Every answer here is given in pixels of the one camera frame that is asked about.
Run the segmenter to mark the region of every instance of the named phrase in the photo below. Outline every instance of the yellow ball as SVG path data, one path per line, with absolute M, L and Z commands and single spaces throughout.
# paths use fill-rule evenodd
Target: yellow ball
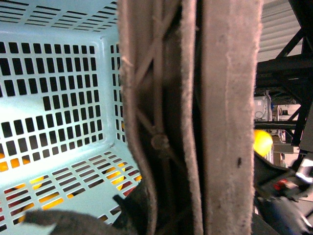
M 270 152 L 272 145 L 273 138 L 268 132 L 262 130 L 254 131 L 253 148 L 259 155 L 265 157 L 265 155 Z

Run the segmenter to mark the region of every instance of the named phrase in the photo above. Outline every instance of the yellow object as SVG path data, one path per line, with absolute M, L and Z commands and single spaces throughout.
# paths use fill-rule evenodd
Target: yellow object
M 39 199 L 39 202 L 43 203 L 43 202 L 48 201 L 51 198 L 54 198 L 54 197 L 59 196 L 59 195 L 60 194 L 58 192 L 53 193 L 53 194 L 51 194 L 49 196 L 46 196 L 46 197 L 43 197 L 43 198 Z M 73 196 L 74 196 L 73 194 L 69 194 L 67 197 L 68 198 L 72 198 Z M 42 206 L 42 208 L 43 208 L 43 210 L 48 210 L 48 209 L 50 209 L 52 207 L 55 207 L 58 204 L 61 204 L 62 202 L 64 202 L 64 199 L 63 198 L 59 198 L 59 199 L 57 199 L 57 200 L 55 200 L 53 202 L 50 202 L 50 203 Z
M 0 159 L 2 159 L 2 158 L 4 158 L 4 157 L 5 157 L 5 155 L 4 155 L 3 153 L 0 153 Z M 16 168 L 16 167 L 19 167 L 19 166 L 20 166 L 20 161 L 19 161 L 19 159 L 17 159 L 17 158 L 12 159 L 10 162 L 11 162 L 12 168 Z M 25 164 L 28 164 L 28 163 L 30 163 L 29 160 L 23 159 L 23 164 L 24 164 L 24 165 L 25 165 Z M 0 172 L 6 171 L 6 170 L 8 170 L 8 169 L 9 169 L 9 167 L 8 167 L 7 162 L 0 163 Z
M 138 175 L 137 177 L 134 178 L 135 181 L 139 181 L 139 180 L 141 180 L 141 179 L 142 179 L 142 176 L 141 176 L 141 175 Z
M 25 186 L 26 186 L 26 184 L 20 184 L 20 185 L 15 186 L 14 188 L 18 189 L 18 188 L 23 188 Z
M 35 205 L 34 203 L 28 204 L 22 209 L 22 211 L 28 210 L 29 208 L 34 207 L 34 205 Z M 25 220 L 25 215 L 19 218 L 19 223 L 22 223 L 24 220 Z
M 122 167 L 122 166 L 124 166 L 124 165 L 125 165 L 124 163 L 118 164 L 119 167 Z M 111 171 L 114 171 L 115 169 L 116 169 L 115 167 L 111 167 L 111 168 L 109 168 L 109 169 L 106 170 L 106 173 L 109 173 L 109 172 L 111 172 Z M 108 175 L 107 178 L 108 178 L 108 179 L 112 179 L 112 178 L 114 178 L 115 176 L 118 176 L 118 175 L 120 175 L 120 174 L 121 174 L 121 172 L 117 171 L 117 172 L 115 172 L 115 173 L 113 173 L 113 174 L 111 174 L 111 175 Z M 116 180 L 112 181 L 112 184 L 116 185 L 116 184 L 122 182 L 124 179 L 125 179 L 124 176 L 119 177 L 119 178 L 117 178 Z M 120 186 L 117 187 L 117 189 L 118 189 L 118 190 L 121 190 L 122 187 L 123 187 L 123 185 L 120 185 Z
M 53 193 L 51 195 L 48 195 L 46 197 L 43 197 L 43 198 L 39 199 L 39 202 L 43 203 L 43 202 L 48 201 L 51 198 L 54 198 L 54 197 L 59 196 L 59 195 L 60 194 L 58 192 Z M 72 198 L 72 197 L 74 197 L 74 195 L 73 194 L 69 194 L 67 197 L 68 198 Z M 60 204 L 62 202 L 64 202 L 63 198 L 59 198 L 56 201 L 50 202 L 49 204 L 42 206 L 42 208 L 43 208 L 43 210 L 48 210 L 48 209 L 50 209 L 50 208 L 52 208 L 52 207 L 54 207 L 54 206 L 56 206 L 56 205 L 58 205 L 58 204 Z M 34 203 L 28 204 L 27 206 L 25 206 L 22 209 L 22 211 L 28 210 L 28 209 L 30 209 L 30 208 L 32 208 L 34 206 L 35 206 Z M 24 220 L 25 220 L 25 215 L 23 215 L 22 217 L 19 218 L 19 223 L 23 222 Z
M 35 184 L 35 183 L 37 183 L 37 182 L 39 182 L 39 181 L 41 181 L 41 180 L 44 180 L 45 179 L 45 177 L 44 176 L 41 176 L 41 177 L 39 177 L 39 178 L 37 178 L 37 179 L 34 179 L 34 180 L 31 180 L 31 181 L 29 181 L 31 184 Z M 33 189 L 38 189 L 38 188 L 40 188 L 40 186 L 41 186 L 42 184 L 37 184 L 37 185 L 34 185 L 33 186 Z
M 272 145 L 273 138 L 268 132 L 262 130 L 254 131 L 253 148 L 259 155 L 265 157 L 265 155 L 270 152 Z

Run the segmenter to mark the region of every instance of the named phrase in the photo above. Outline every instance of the plastic basket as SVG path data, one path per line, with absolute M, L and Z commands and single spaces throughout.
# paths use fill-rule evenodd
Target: plastic basket
M 25 209 L 113 223 L 140 181 L 126 145 L 116 2 L 0 1 L 0 235 Z

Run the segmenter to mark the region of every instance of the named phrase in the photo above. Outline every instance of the dark stain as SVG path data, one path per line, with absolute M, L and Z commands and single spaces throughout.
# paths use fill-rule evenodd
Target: dark stain
M 241 227 L 245 227 L 246 226 L 246 220 L 244 219 L 243 224 L 241 225 Z
M 111 144 L 109 148 L 113 148 L 114 146 L 115 146 L 115 143 Z
M 238 160 L 237 160 L 237 167 L 240 168 L 242 163 L 243 163 L 242 158 L 238 158 Z
M 219 43 L 225 43 L 226 42 L 226 37 L 225 37 L 225 35 L 221 35 L 220 37 L 219 37 Z

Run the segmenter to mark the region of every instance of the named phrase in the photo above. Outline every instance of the perforated basket wall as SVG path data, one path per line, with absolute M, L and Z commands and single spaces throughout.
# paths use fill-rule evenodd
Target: perforated basket wall
M 141 179 L 125 139 L 116 2 L 0 1 L 0 235 L 25 210 L 113 223 Z

